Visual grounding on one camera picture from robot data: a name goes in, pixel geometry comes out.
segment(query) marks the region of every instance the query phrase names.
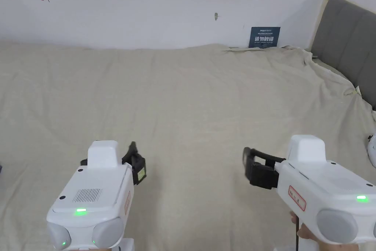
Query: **gray headboard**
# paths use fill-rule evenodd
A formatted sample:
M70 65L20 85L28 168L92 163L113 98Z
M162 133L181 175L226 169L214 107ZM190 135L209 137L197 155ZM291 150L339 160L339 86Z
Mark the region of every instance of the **gray headboard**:
M376 109L376 14L346 0L329 0L311 52L359 85Z

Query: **blue sign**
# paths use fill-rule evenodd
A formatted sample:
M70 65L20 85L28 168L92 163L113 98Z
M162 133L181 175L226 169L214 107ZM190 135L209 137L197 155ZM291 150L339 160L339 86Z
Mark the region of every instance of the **blue sign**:
M249 48L276 47L281 27L252 27Z

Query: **red label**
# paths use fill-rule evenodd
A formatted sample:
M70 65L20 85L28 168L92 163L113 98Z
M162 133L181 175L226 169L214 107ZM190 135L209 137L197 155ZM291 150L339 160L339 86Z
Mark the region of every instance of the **red label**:
M288 194L295 201L295 203L298 204L298 206L303 211L305 211L305 207L307 206L307 202L300 196L300 194L298 192L296 192L296 190L292 186L289 186Z
M127 200L125 201L125 207L124 207L125 215L127 215L127 212L128 212L129 202L130 202L130 191L128 192Z

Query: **beige bedsheet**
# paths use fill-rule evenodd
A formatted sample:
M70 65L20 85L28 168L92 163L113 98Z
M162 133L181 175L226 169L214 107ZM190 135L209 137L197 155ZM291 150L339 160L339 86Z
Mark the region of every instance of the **beige bedsheet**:
M0 44L0 250L52 250L46 214L93 140L137 142L148 176L126 237L136 251L294 244L275 191L244 177L242 149L284 157L313 134L376 184L372 110L301 49L91 50Z

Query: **white wall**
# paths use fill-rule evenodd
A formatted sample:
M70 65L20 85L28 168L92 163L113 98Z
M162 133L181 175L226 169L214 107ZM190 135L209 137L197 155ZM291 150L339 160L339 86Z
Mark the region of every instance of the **white wall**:
M376 0L355 0L376 10ZM281 26L307 47L322 0L0 0L0 40L99 48L247 46L251 27Z

